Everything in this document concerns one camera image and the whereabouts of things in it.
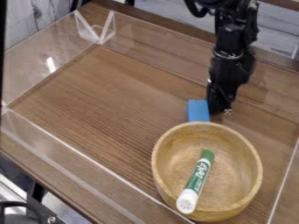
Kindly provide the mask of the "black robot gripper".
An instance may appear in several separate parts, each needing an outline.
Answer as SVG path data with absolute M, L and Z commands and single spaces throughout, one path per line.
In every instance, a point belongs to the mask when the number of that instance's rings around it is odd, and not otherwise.
M 255 68 L 256 56 L 252 49 L 247 49 L 239 59 L 224 59 L 220 56 L 212 57 L 209 85 L 207 88 L 207 102 L 212 115 L 221 111 L 225 115 L 232 113 L 232 103 L 239 86 L 248 82 Z

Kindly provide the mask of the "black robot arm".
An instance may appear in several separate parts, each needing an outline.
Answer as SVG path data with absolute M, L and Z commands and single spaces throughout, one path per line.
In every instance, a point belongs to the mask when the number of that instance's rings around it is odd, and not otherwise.
M 229 113 L 239 87 L 256 68 L 257 0 L 183 0 L 196 18 L 215 17 L 216 42 L 209 61 L 207 102 L 212 115 Z

